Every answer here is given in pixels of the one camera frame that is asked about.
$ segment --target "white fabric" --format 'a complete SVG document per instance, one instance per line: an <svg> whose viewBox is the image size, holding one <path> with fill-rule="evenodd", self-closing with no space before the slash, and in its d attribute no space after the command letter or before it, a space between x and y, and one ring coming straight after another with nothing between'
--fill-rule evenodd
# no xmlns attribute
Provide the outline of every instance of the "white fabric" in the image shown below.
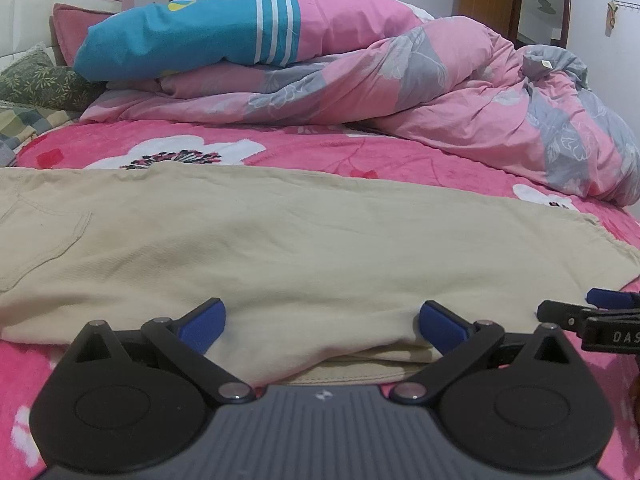
<svg viewBox="0 0 640 480"><path fill-rule="evenodd" d="M44 43L51 60L62 64L52 25L54 4L120 12L116 0L0 0L0 69L38 43Z"/></svg>
<svg viewBox="0 0 640 480"><path fill-rule="evenodd" d="M526 200L526 202L563 207L565 209L571 209L572 211L578 211L578 208L571 202L569 197L558 196L553 193L545 195L531 186L526 186L526 184L515 184L513 186L513 193L520 200Z"/></svg>

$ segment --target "pink bedsheet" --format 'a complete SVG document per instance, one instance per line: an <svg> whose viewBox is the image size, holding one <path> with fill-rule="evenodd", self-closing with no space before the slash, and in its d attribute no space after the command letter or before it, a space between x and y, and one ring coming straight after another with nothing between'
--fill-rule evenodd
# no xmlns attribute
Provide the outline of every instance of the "pink bedsheet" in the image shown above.
<svg viewBox="0 0 640 480"><path fill-rule="evenodd" d="M39 137L18 154L33 168L145 167L168 158L203 164L246 164L384 178L516 198L513 186L537 190L540 202L596 215L617 238L640 248L640 226L622 209L576 196L551 196L529 180L447 155L412 140L369 136L342 126L213 128L167 121L69 126ZM640 290L633 282L627 290ZM579 341L570 336L579 346ZM30 406L62 350L0 342L0 464L3 480L30 480L44 468L29 433ZM629 356L584 353L606 391L616 430L600 462L615 480L640 478L640 443L626 394L638 374Z"/></svg>

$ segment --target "black clamp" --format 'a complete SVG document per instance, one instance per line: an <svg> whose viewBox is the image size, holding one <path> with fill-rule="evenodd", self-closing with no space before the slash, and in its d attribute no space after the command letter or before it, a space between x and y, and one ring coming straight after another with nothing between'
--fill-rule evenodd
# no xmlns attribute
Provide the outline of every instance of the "black clamp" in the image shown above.
<svg viewBox="0 0 640 480"><path fill-rule="evenodd" d="M559 301L543 301L538 320L575 332L588 352L640 354L640 308L603 310Z"/></svg>
<svg viewBox="0 0 640 480"><path fill-rule="evenodd" d="M557 324L542 323L533 334L505 333L491 321L469 324L434 301L425 307L455 318L470 336L397 384L389 398L436 406L447 433L473 456L503 468L518 463L521 470L550 472L577 461L593 444L587 436L593 428L611 424L602 393L588 387L593 377Z"/></svg>
<svg viewBox="0 0 640 480"><path fill-rule="evenodd" d="M31 409L44 462L108 474L166 460L201 431L209 410L255 400L248 384L201 354L204 340L224 329L221 314L214 298L140 330L87 323ZM195 320L198 333L189 334Z"/></svg>

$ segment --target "gray gripper base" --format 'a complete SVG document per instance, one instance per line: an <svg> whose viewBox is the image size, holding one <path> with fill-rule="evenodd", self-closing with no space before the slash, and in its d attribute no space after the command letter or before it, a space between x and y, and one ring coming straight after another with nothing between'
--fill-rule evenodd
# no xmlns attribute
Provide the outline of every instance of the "gray gripper base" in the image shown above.
<svg viewBox="0 0 640 480"><path fill-rule="evenodd" d="M430 412L376 386L270 386L220 408L187 450L144 471L94 476L53 467L38 480L606 480L593 468L528 476L467 457Z"/></svg>

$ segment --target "blue pillowcase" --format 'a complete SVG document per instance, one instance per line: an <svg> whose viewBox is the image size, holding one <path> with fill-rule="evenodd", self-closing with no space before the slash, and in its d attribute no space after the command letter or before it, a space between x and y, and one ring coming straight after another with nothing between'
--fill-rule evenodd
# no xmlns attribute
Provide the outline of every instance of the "blue pillowcase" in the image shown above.
<svg viewBox="0 0 640 480"><path fill-rule="evenodd" d="M89 81L110 81L156 78L223 59L285 66L296 60L299 37L298 0L175 0L90 27L74 69Z"/></svg>

